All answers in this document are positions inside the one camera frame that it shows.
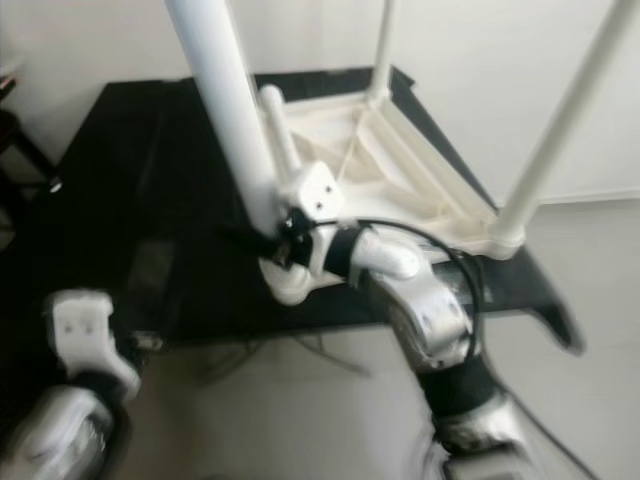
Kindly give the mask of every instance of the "floor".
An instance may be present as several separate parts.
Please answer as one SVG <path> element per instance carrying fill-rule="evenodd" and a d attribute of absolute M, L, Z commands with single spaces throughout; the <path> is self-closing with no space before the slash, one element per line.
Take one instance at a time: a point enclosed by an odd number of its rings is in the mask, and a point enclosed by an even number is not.
<path fill-rule="evenodd" d="M 583 357 L 560 351 L 530 317 L 487 322 L 499 373 L 609 480 L 635 478 L 640 452 L 639 235 L 640 201 L 546 206 L 532 222 L 532 250 L 584 329 Z M 135 436 L 117 479 L 417 480 L 428 412 L 391 333 L 351 330 L 324 342 L 372 376 L 290 339 L 209 384 L 198 372 L 237 346 L 157 357 L 129 407 Z"/>

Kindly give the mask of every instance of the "white cylindrical rod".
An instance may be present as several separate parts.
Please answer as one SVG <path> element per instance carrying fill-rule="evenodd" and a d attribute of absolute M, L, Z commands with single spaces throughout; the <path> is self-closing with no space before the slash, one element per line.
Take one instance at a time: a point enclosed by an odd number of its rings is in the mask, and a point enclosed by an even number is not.
<path fill-rule="evenodd" d="M 225 0 L 167 0 L 253 227 L 275 235 L 276 169 Z"/>
<path fill-rule="evenodd" d="M 382 24 L 378 38 L 376 64 L 373 68 L 369 98 L 376 100 L 387 95 L 391 80 L 391 46 L 399 0 L 384 0 Z"/>
<path fill-rule="evenodd" d="M 300 170 L 302 164 L 298 156 L 298 150 L 293 142 L 291 132 L 287 128 L 287 120 L 284 114 L 284 98 L 280 89 L 274 85 L 266 85 L 260 89 L 262 106 L 267 113 L 267 119 L 280 153 L 285 162 L 289 178 Z"/>
<path fill-rule="evenodd" d="M 588 114 L 588 107 L 609 71 L 619 40 L 638 14 L 639 5 L 637 0 L 617 0 L 611 7 L 593 47 L 547 126 L 524 175 L 491 226 L 491 233 L 496 240 L 510 243 L 522 238 L 522 230 L 538 207 L 552 168 L 580 120 Z"/>

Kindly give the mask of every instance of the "black cable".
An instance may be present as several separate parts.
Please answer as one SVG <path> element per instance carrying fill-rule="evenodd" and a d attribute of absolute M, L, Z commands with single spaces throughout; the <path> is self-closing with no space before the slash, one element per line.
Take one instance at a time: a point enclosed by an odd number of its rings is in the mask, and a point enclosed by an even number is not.
<path fill-rule="evenodd" d="M 469 336 L 469 347 L 467 349 L 467 354 L 465 356 L 465 360 L 470 360 L 475 355 L 476 346 L 478 345 L 478 335 L 477 331 L 480 325 L 480 316 L 481 316 L 481 305 L 482 305 L 482 291 L 479 286 L 476 284 L 476 281 L 473 278 L 473 275 L 467 264 L 461 258 L 458 251 L 449 247 L 446 243 L 434 237 L 433 235 L 420 230 L 419 228 L 411 227 L 409 225 L 404 225 L 399 222 L 394 222 L 392 220 L 383 220 L 377 218 L 356 218 L 355 219 L 359 224 L 364 226 L 371 225 L 379 225 L 385 227 L 396 228 L 398 230 L 404 230 L 406 232 L 412 233 L 413 235 L 417 235 L 419 237 L 427 240 L 431 245 L 438 247 L 442 250 L 447 257 L 453 262 L 456 267 L 460 270 L 460 273 L 464 277 L 465 283 L 467 284 L 467 288 L 469 289 L 469 294 L 471 296 L 471 335 Z M 328 225 L 339 225 L 338 220 L 326 220 L 322 222 L 316 222 L 314 225 L 316 227 L 328 226 Z"/>
<path fill-rule="evenodd" d="M 320 350 L 322 350 L 323 352 L 326 351 L 326 349 L 324 348 L 324 338 L 322 338 L 322 335 L 316 336 L 316 343 L 318 344 L 318 348 Z"/>
<path fill-rule="evenodd" d="M 331 355 L 330 353 L 326 352 L 323 349 L 314 347 L 313 345 L 309 345 L 307 342 L 305 342 L 301 338 L 298 338 L 298 337 L 291 337 L 291 338 L 306 350 L 318 355 L 319 357 L 322 357 L 324 360 L 330 363 L 333 363 L 334 365 L 337 365 L 340 368 L 343 368 L 344 370 L 355 373 L 356 375 L 360 375 L 361 377 L 364 377 L 364 378 L 371 377 L 371 372 L 365 367 L 356 365 L 355 363 L 351 363 L 341 358 L 338 358 L 334 355 Z"/>
<path fill-rule="evenodd" d="M 456 250 L 456 251 L 464 260 L 466 260 L 467 262 L 470 262 L 473 265 L 474 270 L 476 272 L 476 287 L 478 289 L 478 303 L 476 305 L 476 308 L 478 309 L 479 314 L 477 317 L 477 322 L 473 326 L 473 332 L 472 332 L 473 333 L 472 341 L 474 343 L 473 350 L 475 350 L 475 346 L 478 343 L 480 345 L 484 345 L 484 340 L 483 340 L 484 321 L 482 318 L 482 314 L 484 313 L 484 289 L 485 289 L 484 267 L 482 265 L 482 261 L 477 256 L 471 255 L 470 253 L 462 250 Z M 467 352 L 467 359 L 470 358 L 469 351 Z"/>
<path fill-rule="evenodd" d="M 255 345 L 245 345 L 245 352 L 240 355 L 226 355 L 215 366 L 210 366 L 201 375 L 203 383 L 209 384 L 218 382 L 227 378 L 229 375 L 235 373 L 242 368 L 249 360 L 251 360 L 258 351 L 264 346 L 266 342 L 258 342 Z"/>
<path fill-rule="evenodd" d="M 500 384 L 500 382 L 498 382 L 498 384 L 500 388 L 502 388 L 505 391 L 505 393 L 507 393 L 508 395 L 511 396 L 511 398 L 513 398 L 513 401 L 516 403 L 516 405 L 518 405 L 518 408 L 522 410 L 522 412 L 536 426 L 536 428 L 538 428 L 538 430 L 540 430 L 542 434 L 545 437 L 547 437 L 547 439 L 551 443 L 553 443 L 553 445 L 556 448 L 558 448 L 558 450 L 560 450 L 563 453 L 563 455 L 566 456 L 584 475 L 589 477 L 591 480 L 602 480 L 598 475 L 596 475 L 596 473 L 593 470 L 591 470 L 591 468 L 587 466 L 586 463 L 584 463 L 580 459 L 580 457 L 578 457 L 577 454 L 569 450 L 569 447 L 567 447 L 564 443 L 562 443 L 558 437 L 556 437 L 547 427 L 543 425 L 543 423 L 538 419 L 538 417 L 534 415 L 534 413 L 529 409 L 529 407 L 527 407 L 524 404 L 524 402 L 520 399 L 520 397 L 518 397 L 515 393 L 513 393 L 513 390 L 511 390 L 506 385 Z"/>

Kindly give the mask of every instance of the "silver robot arm segment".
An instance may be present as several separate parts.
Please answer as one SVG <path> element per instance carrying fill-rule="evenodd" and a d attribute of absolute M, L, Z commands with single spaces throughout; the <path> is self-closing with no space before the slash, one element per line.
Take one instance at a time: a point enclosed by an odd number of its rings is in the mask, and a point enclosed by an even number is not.
<path fill-rule="evenodd" d="M 445 475 L 545 478 L 481 345 L 467 355 L 473 333 L 467 312 L 417 242 L 402 240 L 371 228 L 339 228 L 324 266 L 366 294 L 374 315 L 393 328 L 431 409 L 436 438 L 450 453 Z"/>
<path fill-rule="evenodd" d="M 122 430 L 120 407 L 140 387 L 138 372 L 116 349 L 112 311 L 102 292 L 52 298 L 49 337 L 69 384 L 49 389 L 19 426 L 0 459 L 0 480 L 93 480 L 104 471 L 110 440 Z"/>

